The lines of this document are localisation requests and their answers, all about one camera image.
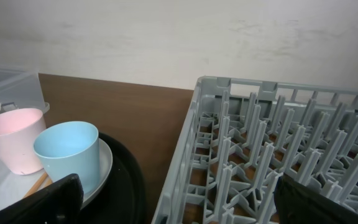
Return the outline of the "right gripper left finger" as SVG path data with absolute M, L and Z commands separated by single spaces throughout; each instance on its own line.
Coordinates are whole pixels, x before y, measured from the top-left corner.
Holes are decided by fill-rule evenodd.
M 0 210 L 0 224 L 77 223 L 83 197 L 78 174 L 70 174 Z

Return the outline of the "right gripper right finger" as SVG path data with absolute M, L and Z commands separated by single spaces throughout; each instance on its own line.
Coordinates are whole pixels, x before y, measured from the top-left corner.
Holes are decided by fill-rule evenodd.
M 358 214 L 284 175 L 274 202 L 280 224 L 358 224 Z

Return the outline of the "pink cup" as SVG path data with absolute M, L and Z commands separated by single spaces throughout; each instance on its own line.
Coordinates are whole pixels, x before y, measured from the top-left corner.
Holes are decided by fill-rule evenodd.
M 0 160 L 17 175 L 43 169 L 34 152 L 34 141 L 46 129 L 44 114 L 23 108 L 0 114 Z

